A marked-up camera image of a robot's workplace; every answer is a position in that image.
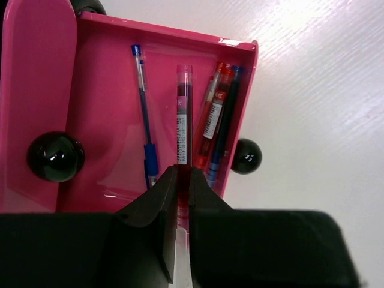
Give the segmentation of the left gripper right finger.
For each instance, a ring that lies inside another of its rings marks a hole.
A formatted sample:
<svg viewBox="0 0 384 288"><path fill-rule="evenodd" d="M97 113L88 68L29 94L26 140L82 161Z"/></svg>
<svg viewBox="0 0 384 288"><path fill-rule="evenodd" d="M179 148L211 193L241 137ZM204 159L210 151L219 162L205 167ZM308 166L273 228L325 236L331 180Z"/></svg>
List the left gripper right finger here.
<svg viewBox="0 0 384 288"><path fill-rule="evenodd" d="M232 209L193 168L189 184L190 262L194 287L238 287L240 237Z"/></svg>

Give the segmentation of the red gel pen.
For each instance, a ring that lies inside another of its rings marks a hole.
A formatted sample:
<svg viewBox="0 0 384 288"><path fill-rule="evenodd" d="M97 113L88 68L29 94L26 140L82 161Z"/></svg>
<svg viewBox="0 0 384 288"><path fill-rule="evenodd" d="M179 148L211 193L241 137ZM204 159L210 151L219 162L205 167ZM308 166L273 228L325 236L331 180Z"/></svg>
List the red gel pen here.
<svg viewBox="0 0 384 288"><path fill-rule="evenodd" d="M214 134L233 79L231 66L218 62L200 108L193 138L193 166L203 170L208 162Z"/></svg>

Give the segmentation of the clear red ink pen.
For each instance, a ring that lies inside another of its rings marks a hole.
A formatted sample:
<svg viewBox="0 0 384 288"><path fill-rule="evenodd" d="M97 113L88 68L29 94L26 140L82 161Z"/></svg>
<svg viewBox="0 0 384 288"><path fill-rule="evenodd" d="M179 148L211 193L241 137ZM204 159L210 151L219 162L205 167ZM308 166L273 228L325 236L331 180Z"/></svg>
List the clear red ink pen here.
<svg viewBox="0 0 384 288"><path fill-rule="evenodd" d="M176 156L178 197L176 228L176 287L192 287L189 250L189 185L192 167L192 66L177 66Z"/></svg>

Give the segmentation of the dark blue pen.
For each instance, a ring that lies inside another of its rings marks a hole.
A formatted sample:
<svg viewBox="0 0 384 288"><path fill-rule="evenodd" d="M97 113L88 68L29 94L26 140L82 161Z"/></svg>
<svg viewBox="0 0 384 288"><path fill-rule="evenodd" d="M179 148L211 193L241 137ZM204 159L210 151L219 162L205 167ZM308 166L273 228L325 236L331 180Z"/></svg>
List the dark blue pen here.
<svg viewBox="0 0 384 288"><path fill-rule="evenodd" d="M208 185L214 189L217 180L220 162L225 152L226 141L232 122L233 111L235 109L236 99L238 96L241 76L244 72L244 68L241 66L233 65L231 67L234 72L234 77L230 84L227 100L224 105L224 110L221 115L220 125L217 131L215 144L212 150L211 161L206 174L206 180Z"/></svg>

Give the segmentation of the blue capped pen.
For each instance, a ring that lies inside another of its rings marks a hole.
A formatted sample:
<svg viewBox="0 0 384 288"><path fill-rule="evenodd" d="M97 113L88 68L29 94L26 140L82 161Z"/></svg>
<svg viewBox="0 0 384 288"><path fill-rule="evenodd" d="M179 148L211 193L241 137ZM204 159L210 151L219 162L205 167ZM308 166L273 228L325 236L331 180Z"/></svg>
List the blue capped pen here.
<svg viewBox="0 0 384 288"><path fill-rule="evenodd" d="M159 174L158 160L157 160L157 149L152 141L151 128L149 121L149 109L146 101L146 81L145 81L145 69L144 60L142 56L142 48L139 44L131 45L131 52L136 63L137 82L139 88L139 98L143 117L143 126L145 132L146 142L144 144L144 168L146 176L147 189L150 189L157 183Z"/></svg>

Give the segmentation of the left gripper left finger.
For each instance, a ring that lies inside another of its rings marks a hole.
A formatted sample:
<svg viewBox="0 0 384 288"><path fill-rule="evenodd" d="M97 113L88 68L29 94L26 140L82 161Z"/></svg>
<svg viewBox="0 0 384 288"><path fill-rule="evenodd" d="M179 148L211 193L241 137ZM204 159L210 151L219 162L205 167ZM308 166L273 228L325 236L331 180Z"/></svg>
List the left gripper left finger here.
<svg viewBox="0 0 384 288"><path fill-rule="evenodd" d="M168 285L174 276L176 176L170 166L148 191L116 213L112 260L116 285Z"/></svg>

